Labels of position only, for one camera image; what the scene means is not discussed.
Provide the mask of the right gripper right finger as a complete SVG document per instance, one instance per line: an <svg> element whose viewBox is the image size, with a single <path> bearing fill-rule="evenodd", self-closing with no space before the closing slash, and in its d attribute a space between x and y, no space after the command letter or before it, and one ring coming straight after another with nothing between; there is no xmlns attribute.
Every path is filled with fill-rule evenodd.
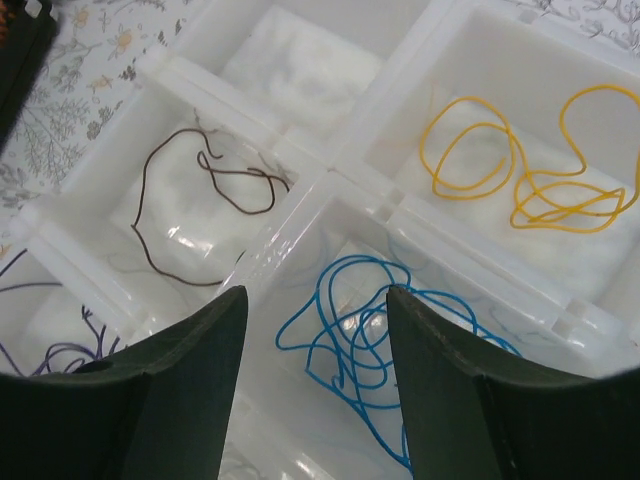
<svg viewBox="0 0 640 480"><path fill-rule="evenodd" d="M386 296L417 479L635 479L639 373L599 379L510 354L401 287Z"/></svg>

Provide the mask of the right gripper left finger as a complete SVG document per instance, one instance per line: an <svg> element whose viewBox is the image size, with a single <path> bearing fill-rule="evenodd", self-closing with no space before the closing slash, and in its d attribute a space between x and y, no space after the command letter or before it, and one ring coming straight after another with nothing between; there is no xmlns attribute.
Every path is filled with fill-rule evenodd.
<svg viewBox="0 0 640 480"><path fill-rule="evenodd" d="M1 379L5 479L214 479L248 318L235 286L71 373Z"/></svg>

